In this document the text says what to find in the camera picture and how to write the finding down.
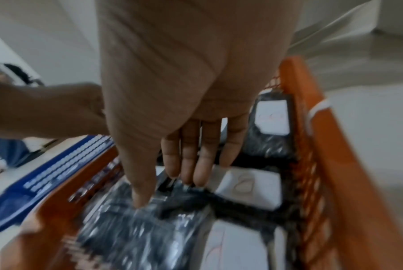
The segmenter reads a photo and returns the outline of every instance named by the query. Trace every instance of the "hand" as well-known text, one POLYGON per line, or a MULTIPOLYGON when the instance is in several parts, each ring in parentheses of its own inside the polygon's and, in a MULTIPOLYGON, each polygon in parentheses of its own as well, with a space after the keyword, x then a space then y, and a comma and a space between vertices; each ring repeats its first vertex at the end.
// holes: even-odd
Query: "hand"
POLYGON ((301 2, 98 1, 106 117, 136 207, 154 192, 160 141, 169 176, 205 185, 227 117, 220 164, 232 163, 301 2))
POLYGON ((0 83, 0 137, 69 138, 108 134, 95 84, 15 87, 0 83))

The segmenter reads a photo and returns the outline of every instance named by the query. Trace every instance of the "orange basket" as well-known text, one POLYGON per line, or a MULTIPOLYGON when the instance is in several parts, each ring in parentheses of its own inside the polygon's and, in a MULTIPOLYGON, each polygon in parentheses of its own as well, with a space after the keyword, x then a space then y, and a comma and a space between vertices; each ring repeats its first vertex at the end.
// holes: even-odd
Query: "orange basket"
MULTIPOLYGON (((310 270, 403 270, 403 236, 374 184, 342 134, 304 61, 287 58, 280 84, 295 96, 299 162, 292 168, 303 190, 307 220, 300 255, 310 270)), ((76 202, 69 198, 118 152, 107 150, 49 195, 34 213, 35 232, 20 234, 0 253, 1 270, 73 270, 61 239, 74 236, 86 202, 117 171, 117 165, 76 202)))

